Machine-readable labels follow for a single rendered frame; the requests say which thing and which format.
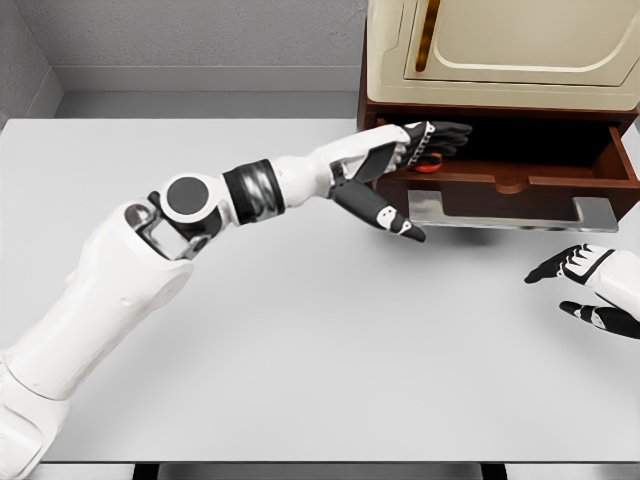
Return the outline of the brown wooden drawer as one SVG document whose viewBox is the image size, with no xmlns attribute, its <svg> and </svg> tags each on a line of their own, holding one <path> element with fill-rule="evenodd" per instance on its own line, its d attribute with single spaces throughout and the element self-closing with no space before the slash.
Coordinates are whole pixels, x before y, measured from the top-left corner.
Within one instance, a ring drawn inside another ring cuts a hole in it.
<svg viewBox="0 0 640 480">
<path fill-rule="evenodd" d="M 437 191 L 452 216 L 572 220 L 577 197 L 609 200 L 616 219 L 640 201 L 617 129 L 597 122 L 480 121 L 434 173 L 400 170 L 375 190 L 402 213 L 410 191 Z"/>
</svg>

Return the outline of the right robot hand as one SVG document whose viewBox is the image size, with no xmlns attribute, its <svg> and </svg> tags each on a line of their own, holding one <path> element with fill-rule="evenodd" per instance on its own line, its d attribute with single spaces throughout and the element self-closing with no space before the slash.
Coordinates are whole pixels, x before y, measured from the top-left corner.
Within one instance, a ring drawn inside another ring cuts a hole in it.
<svg viewBox="0 0 640 480">
<path fill-rule="evenodd" d="M 591 289 L 605 306 L 563 301 L 559 308 L 602 331 L 640 340 L 640 257 L 593 244 L 568 247 L 540 263 L 525 277 L 534 284 L 565 278 Z"/>
</svg>

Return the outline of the red switch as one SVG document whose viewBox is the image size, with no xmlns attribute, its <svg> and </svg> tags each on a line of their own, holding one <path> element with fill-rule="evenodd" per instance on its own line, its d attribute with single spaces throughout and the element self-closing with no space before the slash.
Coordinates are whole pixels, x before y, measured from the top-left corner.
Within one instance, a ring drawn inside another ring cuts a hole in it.
<svg viewBox="0 0 640 480">
<path fill-rule="evenodd" d="M 435 173 L 442 167 L 443 159 L 442 155 L 434 153 L 426 160 L 416 162 L 407 168 L 408 171 L 416 172 L 419 174 L 431 174 Z"/>
</svg>

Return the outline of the cream cabinet door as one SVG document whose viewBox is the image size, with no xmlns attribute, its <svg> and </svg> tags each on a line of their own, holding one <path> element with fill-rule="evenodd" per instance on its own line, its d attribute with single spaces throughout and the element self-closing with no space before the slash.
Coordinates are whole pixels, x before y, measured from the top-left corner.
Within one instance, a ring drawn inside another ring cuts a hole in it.
<svg viewBox="0 0 640 480">
<path fill-rule="evenodd" d="M 640 60 L 640 0 L 440 0 L 411 80 L 619 87 Z"/>
</svg>

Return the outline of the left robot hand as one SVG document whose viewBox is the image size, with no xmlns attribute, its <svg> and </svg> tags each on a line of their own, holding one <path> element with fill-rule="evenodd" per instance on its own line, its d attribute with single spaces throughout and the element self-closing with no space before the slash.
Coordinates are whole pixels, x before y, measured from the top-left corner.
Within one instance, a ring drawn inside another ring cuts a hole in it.
<svg viewBox="0 0 640 480">
<path fill-rule="evenodd" d="M 364 223 L 423 243 L 426 234 L 367 184 L 424 161 L 434 153 L 454 155 L 472 132 L 467 124 L 418 121 L 387 124 L 318 148 L 315 160 L 329 168 L 325 196 Z"/>
</svg>

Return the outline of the brown wooden cabinet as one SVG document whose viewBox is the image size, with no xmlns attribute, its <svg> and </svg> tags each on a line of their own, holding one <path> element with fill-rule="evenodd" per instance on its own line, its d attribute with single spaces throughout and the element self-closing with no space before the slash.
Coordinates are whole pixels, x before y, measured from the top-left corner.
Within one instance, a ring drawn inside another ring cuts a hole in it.
<svg viewBox="0 0 640 480">
<path fill-rule="evenodd" d="M 623 134 L 638 115 L 637 110 L 597 111 L 549 108 L 516 108 L 498 106 L 471 106 L 454 102 L 451 105 L 418 104 L 400 101 L 387 103 L 376 101 L 366 85 L 360 87 L 357 125 L 367 130 L 385 124 L 408 124 L 418 120 L 438 120 L 468 124 L 473 122 L 522 120 L 552 120 L 567 122 L 597 122 L 617 129 L 622 142 Z"/>
</svg>

